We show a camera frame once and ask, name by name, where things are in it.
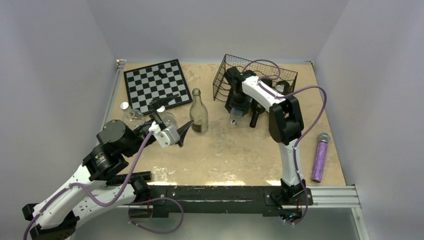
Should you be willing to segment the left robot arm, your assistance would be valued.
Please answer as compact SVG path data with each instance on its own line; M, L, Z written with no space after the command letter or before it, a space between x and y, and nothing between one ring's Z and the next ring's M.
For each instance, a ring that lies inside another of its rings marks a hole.
M93 218L119 206L145 206L151 211L153 202L167 201L166 196L152 196L147 181L134 174L136 165L127 158L138 160L154 142L163 148L184 145L191 122L176 128L166 125L160 114L164 105L177 97L173 93L154 98L150 120L136 128L122 120L108 121L96 136L98 144L72 176L47 199L22 208L28 221L23 238L65 240Z

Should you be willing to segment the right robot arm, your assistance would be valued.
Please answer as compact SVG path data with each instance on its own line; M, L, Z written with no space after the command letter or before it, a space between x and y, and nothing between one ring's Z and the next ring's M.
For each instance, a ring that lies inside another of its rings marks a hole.
M272 79L260 79L251 70L240 72L231 67L225 71L224 78L230 86L225 103L230 124L237 125L254 104L268 112L268 132L278 144L283 166L281 191L276 195L276 203L297 204L306 192L300 151L295 145L304 129L299 101L294 96L283 98L283 94L273 88Z

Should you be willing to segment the clear round flask bottle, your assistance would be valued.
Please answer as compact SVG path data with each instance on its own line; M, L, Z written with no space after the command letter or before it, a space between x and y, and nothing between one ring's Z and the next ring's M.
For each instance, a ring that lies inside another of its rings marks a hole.
M122 121L131 129L142 126L145 123L143 113L138 109L132 109L126 101L120 104L120 109L123 111Z

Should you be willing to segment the clear glass bottle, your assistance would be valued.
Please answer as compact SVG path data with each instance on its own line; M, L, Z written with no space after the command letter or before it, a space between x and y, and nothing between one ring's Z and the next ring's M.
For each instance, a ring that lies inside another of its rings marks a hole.
M194 88L192 90L192 105L189 110L189 116L192 120L191 128L194 132L203 134L209 126L208 111L201 98L201 90Z

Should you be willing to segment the blue rectangular glass bottle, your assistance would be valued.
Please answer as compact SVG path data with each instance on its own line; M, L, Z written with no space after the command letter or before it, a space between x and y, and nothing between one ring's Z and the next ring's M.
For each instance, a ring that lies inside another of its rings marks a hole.
M238 126L242 117L245 116L248 112L249 112L248 110L242 110L242 109L237 109L235 107L232 107L230 110L230 117L229 117L230 125L234 128Z

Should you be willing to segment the dark green wine bottle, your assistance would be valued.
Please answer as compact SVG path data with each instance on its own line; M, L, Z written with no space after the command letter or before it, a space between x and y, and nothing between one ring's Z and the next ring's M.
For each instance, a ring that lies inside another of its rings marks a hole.
M262 86L266 85L268 87L272 87L272 84L273 84L272 79L262 78L260 81L261 81ZM252 112L252 116L251 116L251 120L250 120L250 123L249 123L249 127L255 128L256 125L257 125L258 118L261 114L263 114L265 112L265 108L258 101L256 101L255 98L252 98L250 110Z

